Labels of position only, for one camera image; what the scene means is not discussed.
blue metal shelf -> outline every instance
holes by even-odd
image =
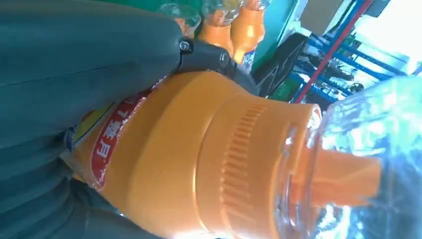
[[[313,39],[315,39],[315,40],[318,41],[318,43],[316,42],[316,44],[322,44],[322,49],[321,50],[323,50],[324,52],[327,52],[329,50],[329,46],[326,43],[324,43],[317,35],[315,35],[315,34],[312,33],[311,37]],[[363,59],[365,59],[365,60],[367,60],[369,62],[372,62],[372,63],[374,63],[374,64],[376,64],[378,66],[381,66],[382,68],[384,68],[384,69],[386,69],[386,70],[388,70],[388,71],[390,71],[390,72],[392,72],[394,74],[397,74],[399,76],[405,76],[406,75],[406,73],[404,73],[403,71],[400,71],[400,70],[398,70],[398,69],[396,69],[396,68],[394,68],[394,67],[392,67],[392,66],[390,66],[390,65],[388,65],[388,64],[386,64],[384,62],[381,62],[381,61],[373,58],[372,56],[368,56],[365,53],[360,52],[360,51],[358,51],[355,48],[352,48],[350,46],[345,45],[344,43],[341,44],[340,47],[343,48],[343,49],[345,49],[346,51],[351,52],[352,54],[355,54],[355,55],[357,55],[359,57],[362,57]]]
[[[352,10],[350,10],[350,12],[348,13],[348,15],[346,16],[345,20],[340,24],[340,27],[338,28],[336,34],[331,37],[328,35],[324,35],[322,36],[324,39],[320,38],[319,36],[315,35],[315,34],[311,34],[310,38],[308,39],[308,45],[316,47],[317,49],[321,50],[323,53],[325,53],[325,55],[327,55],[327,53],[332,53],[333,50],[333,46],[335,44],[335,46],[337,47],[339,42],[338,39],[340,38],[340,36],[343,37],[345,36],[345,30],[350,30],[350,22],[355,22],[357,17],[361,15],[361,13],[363,13],[363,11],[365,10],[365,8],[370,4],[369,0],[354,0],[354,6],[352,7]],[[375,59],[372,56],[368,56],[366,54],[364,54],[363,52],[358,51],[357,49],[350,47],[346,44],[344,44],[343,42],[340,44],[339,49],[344,49],[346,52],[351,53],[356,55],[357,57],[361,57],[375,65],[378,65],[384,69],[386,69],[387,71],[391,72],[391,74],[384,74],[384,73],[380,73],[380,72],[375,72],[359,63],[357,63],[355,60],[350,59],[349,57],[339,53],[338,51],[334,52],[332,54],[332,58],[337,58],[338,60],[350,65],[351,67],[356,68],[359,71],[365,72],[368,75],[378,79],[379,81],[384,81],[387,80],[393,76],[399,75],[399,76],[404,76],[407,75],[406,73],[384,63],[381,62],[377,59]],[[318,67],[319,70],[323,69],[322,65],[320,65]],[[299,88],[298,92],[295,94],[294,98],[293,98],[293,102],[296,102],[296,99],[298,99],[298,97],[302,97],[303,96],[303,90],[305,87],[303,87],[304,85],[306,85],[307,83],[298,75],[298,74],[305,74],[308,75],[309,77],[311,77],[310,81],[313,82],[313,80],[317,79],[320,80],[321,82],[329,85],[330,87],[332,87],[332,89],[336,89],[340,92],[343,93],[344,96],[350,96],[353,95],[353,93],[351,93],[349,90],[340,87],[338,84],[336,84],[335,82],[332,82],[330,79],[327,79],[324,76],[315,76],[315,71],[314,69],[310,69],[308,66],[305,65],[301,65],[300,61],[296,62],[296,68],[293,71],[292,74],[290,74],[291,78],[296,81],[299,82],[301,84],[301,87]],[[317,93],[319,96],[321,96],[322,98],[328,100],[329,102],[334,103],[335,101],[337,101],[337,99],[331,97],[330,95],[328,95],[327,93],[321,91],[320,89],[316,88],[314,85],[312,85],[310,88],[310,91]]]

orange juice bottle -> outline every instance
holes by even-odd
[[[255,50],[264,39],[264,12],[271,0],[244,0],[237,19],[232,24],[233,58],[250,72]]]
[[[317,105],[253,96],[215,72],[175,74],[91,113],[62,157],[157,236],[299,238],[291,221],[315,226],[325,205],[368,205],[379,189],[376,158],[318,144],[320,115]]]
[[[203,4],[205,16],[198,39],[226,49],[233,56],[233,42],[230,38],[231,23],[239,13],[237,0],[205,0]]]
[[[201,23],[201,16],[199,13],[187,5],[167,3],[161,5],[158,12],[174,18],[179,24],[183,35],[191,38],[195,36],[195,30]]]

bottle label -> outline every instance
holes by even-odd
[[[252,71],[253,59],[255,58],[255,50],[247,52],[243,57],[242,67],[247,73]]]
[[[79,124],[67,130],[65,144],[72,152],[92,131],[98,131],[98,127],[101,127],[89,158],[90,169],[81,168],[70,154],[62,155],[63,159],[96,190],[99,191],[104,186],[106,168],[118,144],[120,133],[151,92],[152,89],[126,98],[119,104],[92,111]]]

metal rack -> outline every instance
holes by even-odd
[[[295,96],[292,99],[292,102],[299,103],[302,101],[302,99],[305,97],[305,94],[310,91],[313,93],[317,93],[322,98],[326,99],[327,101],[334,103],[337,99],[331,97],[328,93],[323,92],[322,90],[318,89],[314,86],[314,82],[318,79],[321,82],[327,84],[328,86],[332,87],[332,89],[336,89],[343,93],[345,97],[352,95],[353,93],[349,90],[342,88],[341,86],[337,85],[335,82],[332,82],[327,77],[324,77],[321,75],[321,72],[324,70],[326,65],[329,63],[330,59],[336,58],[353,68],[365,72],[366,74],[376,78],[378,81],[384,81],[387,80],[393,76],[396,75],[406,75],[406,73],[384,63],[381,62],[371,56],[368,56],[364,54],[363,52],[358,51],[357,49],[348,46],[344,44],[345,38],[349,35],[351,32],[354,24],[359,19],[359,17],[366,11],[366,9],[369,7],[369,5],[372,3],[372,0],[355,0],[354,1],[354,7],[350,11],[350,13],[345,18],[344,22],[340,25],[337,33],[334,37],[330,37],[328,35],[324,35],[323,38],[320,38],[319,36],[315,34],[311,34],[311,36],[308,39],[307,44],[317,48],[321,52],[325,53],[324,59],[321,61],[320,65],[316,70],[304,70],[303,67],[300,65],[300,63],[296,63],[296,67],[294,71],[290,74],[290,77],[292,80],[297,81],[301,84],[301,87],[299,88],[298,92],[295,94]],[[378,65],[387,71],[389,71],[391,74],[383,74],[379,72],[375,72],[359,63],[357,63],[356,59],[350,59],[349,57],[343,55],[343,53],[340,53],[338,50],[343,49],[344,52],[348,52],[352,55],[356,55],[356,57],[363,58],[375,65]],[[299,76],[299,74],[305,74],[310,76],[309,81],[306,83],[302,77]]]

orange liquid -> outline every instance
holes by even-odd
[[[198,39],[224,48],[230,56],[233,56],[233,42],[230,38],[231,26],[223,26],[223,20],[223,11],[217,10],[213,16],[209,16],[209,19],[204,21]]]
[[[241,7],[239,16],[234,20],[231,28],[234,60],[238,64],[242,64],[245,55],[253,54],[258,43],[264,39],[264,35],[264,11]]]

